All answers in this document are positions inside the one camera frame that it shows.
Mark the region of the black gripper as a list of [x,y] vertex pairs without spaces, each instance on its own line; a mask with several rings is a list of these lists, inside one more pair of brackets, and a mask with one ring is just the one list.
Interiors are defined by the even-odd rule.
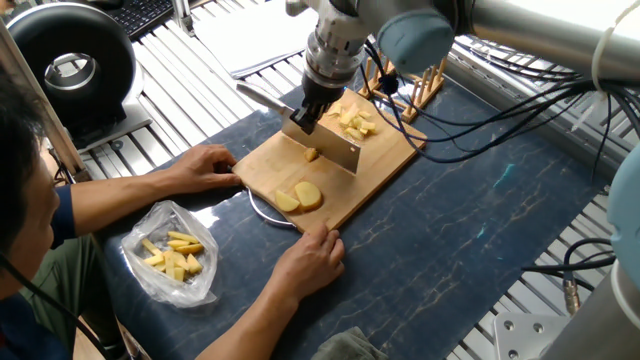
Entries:
[[[315,126],[331,128],[339,120],[339,103],[361,64],[361,52],[306,50],[302,80],[304,99],[299,108],[285,111],[286,133],[312,133]],[[321,106],[326,108],[321,113]]]

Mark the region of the person's right hand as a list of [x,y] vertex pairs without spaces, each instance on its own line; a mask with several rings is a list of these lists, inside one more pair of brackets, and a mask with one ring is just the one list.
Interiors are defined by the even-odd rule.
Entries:
[[299,303],[344,272],[344,256],[339,231],[320,224],[283,253],[263,293],[267,298]]

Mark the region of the person's left hand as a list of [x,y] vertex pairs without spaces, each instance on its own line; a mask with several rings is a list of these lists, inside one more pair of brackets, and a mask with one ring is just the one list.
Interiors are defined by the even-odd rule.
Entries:
[[167,195],[199,193],[241,185],[240,177],[231,172],[236,163],[223,145],[197,145],[157,174]]

